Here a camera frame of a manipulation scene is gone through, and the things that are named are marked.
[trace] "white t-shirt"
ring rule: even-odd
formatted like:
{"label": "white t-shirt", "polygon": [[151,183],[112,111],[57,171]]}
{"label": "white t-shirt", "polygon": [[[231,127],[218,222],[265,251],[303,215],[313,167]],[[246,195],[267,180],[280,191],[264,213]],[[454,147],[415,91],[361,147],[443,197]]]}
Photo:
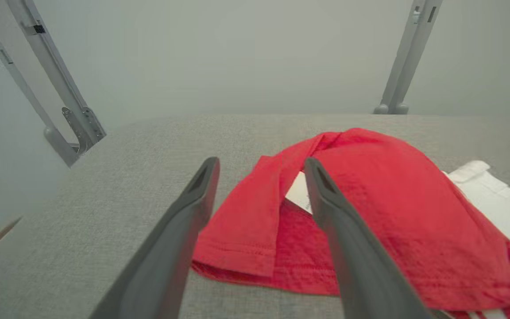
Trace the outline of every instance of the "white t-shirt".
{"label": "white t-shirt", "polygon": [[472,161],[447,174],[470,200],[510,239],[510,188],[487,170],[482,161]]}

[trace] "metal bracket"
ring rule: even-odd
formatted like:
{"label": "metal bracket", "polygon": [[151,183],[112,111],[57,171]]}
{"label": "metal bracket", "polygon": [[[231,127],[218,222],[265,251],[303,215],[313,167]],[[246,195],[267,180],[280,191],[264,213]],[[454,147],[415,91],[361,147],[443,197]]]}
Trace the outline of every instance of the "metal bracket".
{"label": "metal bracket", "polygon": [[413,0],[383,98],[375,114],[407,114],[403,104],[443,0]]}
{"label": "metal bracket", "polygon": [[77,161],[77,149],[71,148],[71,145],[56,128],[46,127],[44,137],[68,167],[71,167]]}
{"label": "metal bracket", "polygon": [[105,136],[104,128],[101,126],[100,122],[97,120],[96,115],[93,113],[92,109],[84,106],[81,108],[82,113],[88,119],[88,124],[90,128],[93,130],[93,133],[97,137],[97,140],[101,140]]}
{"label": "metal bracket", "polygon": [[77,154],[84,154],[105,136],[95,113],[87,106],[69,73],[33,0],[7,0],[17,24],[64,102],[62,114],[79,141]]}
{"label": "metal bracket", "polygon": [[83,129],[82,125],[80,124],[80,121],[77,117],[70,111],[67,107],[62,108],[62,114],[64,115],[64,118],[72,128],[72,131],[74,131],[74,134],[76,135],[78,139],[79,145],[71,145],[71,147],[76,151],[76,153],[81,156],[83,155],[87,150],[89,150],[90,147],[92,147],[94,144],[92,140],[90,139],[88,133]]}

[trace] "white wall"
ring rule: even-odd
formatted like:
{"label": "white wall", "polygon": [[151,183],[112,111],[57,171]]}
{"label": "white wall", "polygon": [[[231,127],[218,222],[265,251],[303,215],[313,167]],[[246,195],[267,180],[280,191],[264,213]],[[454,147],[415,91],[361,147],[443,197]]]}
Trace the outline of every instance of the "white wall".
{"label": "white wall", "polygon": [[510,113],[510,0],[444,0],[405,98],[409,113]]}
{"label": "white wall", "polygon": [[68,172],[43,130],[40,117],[0,61],[0,230],[41,209]]}
{"label": "white wall", "polygon": [[412,0],[35,0],[105,129],[187,113],[371,113]]}

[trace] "gray fabric surface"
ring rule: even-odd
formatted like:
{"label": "gray fabric surface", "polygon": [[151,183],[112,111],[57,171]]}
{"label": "gray fabric surface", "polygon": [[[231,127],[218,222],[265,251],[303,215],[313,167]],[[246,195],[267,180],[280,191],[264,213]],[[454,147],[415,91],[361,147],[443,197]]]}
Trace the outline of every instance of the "gray fabric surface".
{"label": "gray fabric surface", "polygon": [[[405,139],[445,171],[484,160],[510,184],[510,118],[237,115],[138,123],[89,150],[57,198],[24,216],[0,243],[0,319],[88,317],[206,157],[221,159],[217,208],[259,156],[351,127]],[[338,298],[223,284],[191,272],[181,317],[342,313]]]}

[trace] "folded fabric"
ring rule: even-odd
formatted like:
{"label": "folded fabric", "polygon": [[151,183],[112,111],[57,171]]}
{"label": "folded fabric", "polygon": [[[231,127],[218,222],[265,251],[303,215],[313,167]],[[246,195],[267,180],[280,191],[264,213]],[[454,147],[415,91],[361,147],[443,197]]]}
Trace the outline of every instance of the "folded fabric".
{"label": "folded fabric", "polygon": [[310,156],[428,307],[510,307],[510,241],[422,152],[364,129],[323,133],[262,157],[200,234],[192,268],[231,283],[338,295],[326,236],[285,200]]}
{"label": "folded fabric", "polygon": [[[491,175],[489,169],[483,161],[471,161],[448,174],[448,178],[510,239],[510,187]],[[502,309],[469,314],[470,319],[481,319],[482,316],[486,319],[505,318]]]}

